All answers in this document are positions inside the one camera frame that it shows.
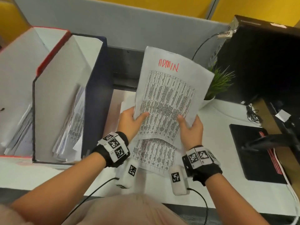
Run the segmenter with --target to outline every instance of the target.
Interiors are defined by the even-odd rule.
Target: black cable
[[[194,60],[194,57],[196,56],[196,53],[198,52],[198,50],[201,48],[201,46],[203,46],[203,44],[205,44],[209,39],[211,39],[212,37],[216,36],[216,35],[219,35],[219,34],[223,34],[223,33],[226,33],[226,31],[223,31],[223,32],[219,32],[219,33],[216,33],[216,34],[213,34],[211,37],[209,37],[208,39],[206,39],[199,47],[198,49],[196,50],[192,60]]]
[[[259,115],[257,115],[258,110],[253,110],[252,106],[250,104],[246,105],[247,110],[247,118],[249,121],[255,122],[255,123],[262,123],[263,120]]]
[[[205,205],[206,205],[206,216],[205,216],[205,221],[204,221],[204,224],[203,224],[203,225],[205,225],[205,224],[207,223],[207,218],[208,218],[208,206],[207,206],[206,200],[205,200],[204,197],[203,197],[200,193],[198,193],[196,190],[191,189],[191,188],[187,188],[187,190],[192,190],[192,191],[194,191],[195,193],[199,194],[200,197],[202,197],[202,199],[204,200]]]
[[[94,192],[92,192],[87,198],[85,198],[80,204],[77,205],[76,208],[73,209],[73,211],[70,212],[70,214],[65,218],[64,222],[66,221],[66,219],[69,218],[70,215],[72,215],[73,212],[75,212],[75,210],[82,205],[90,196],[92,196],[98,189],[100,189],[103,185],[107,184],[108,182],[112,181],[112,180],[119,180],[119,178],[112,178],[106,182],[104,182],[100,187],[98,187]]]

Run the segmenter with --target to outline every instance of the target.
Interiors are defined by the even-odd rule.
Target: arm
[[[181,115],[178,116],[178,122],[180,138],[185,149],[188,151],[196,146],[201,146],[203,124],[199,117],[196,116],[191,128],[187,127],[186,121]],[[209,174],[208,169],[210,169],[209,166],[211,165],[212,164],[201,166],[201,169],[203,171],[205,170],[204,176]],[[213,173],[205,181],[205,185],[223,224],[269,225],[269,223],[231,186],[222,174]]]
[[[126,135],[128,142],[137,134],[148,113],[141,114],[136,120],[132,116],[133,107],[123,111],[117,130]],[[15,200],[11,208],[35,225],[61,224],[105,167],[103,156],[94,152]]]

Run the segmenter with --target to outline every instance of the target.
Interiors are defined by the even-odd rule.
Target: potted plant
[[[215,67],[209,67],[208,70],[214,74],[214,78],[212,79],[212,83],[210,84],[204,101],[200,105],[199,109],[212,101],[217,94],[226,91],[227,88],[232,85],[231,79],[234,78],[233,72],[227,72],[226,70],[221,71],[220,68]]]

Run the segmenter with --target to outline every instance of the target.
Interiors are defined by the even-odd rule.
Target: white desktop surface
[[[104,134],[115,131],[118,124],[121,102],[135,92],[114,90],[112,102]],[[198,113],[203,126],[203,145],[210,149],[221,162],[223,175],[233,187],[261,213],[296,215],[294,200],[287,186],[258,181],[248,181],[242,171],[238,154],[229,129],[230,124],[258,126],[249,122],[245,106],[214,100]],[[32,190],[56,174],[62,172],[42,164],[20,166],[0,159],[0,187]],[[203,200],[194,192],[185,196],[175,196],[169,178],[145,172],[139,169],[135,187],[122,190],[114,185],[114,181],[103,186],[93,196],[113,196],[126,193],[145,193],[161,203],[205,207]],[[110,178],[115,177],[114,168],[106,168],[92,183],[85,195],[91,194],[96,188]],[[211,197],[199,182],[189,178],[189,187],[200,192],[206,199],[208,207],[215,208]]]

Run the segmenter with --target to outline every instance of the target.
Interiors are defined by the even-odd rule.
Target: red handwriting
[[[170,68],[170,70],[172,70],[172,71],[176,70],[176,72],[178,72],[179,63],[176,66],[176,64],[171,62],[171,61],[168,61],[168,60],[165,60],[165,59],[163,59],[163,60],[160,59],[159,62],[158,62],[158,66],[165,67],[165,68]]]

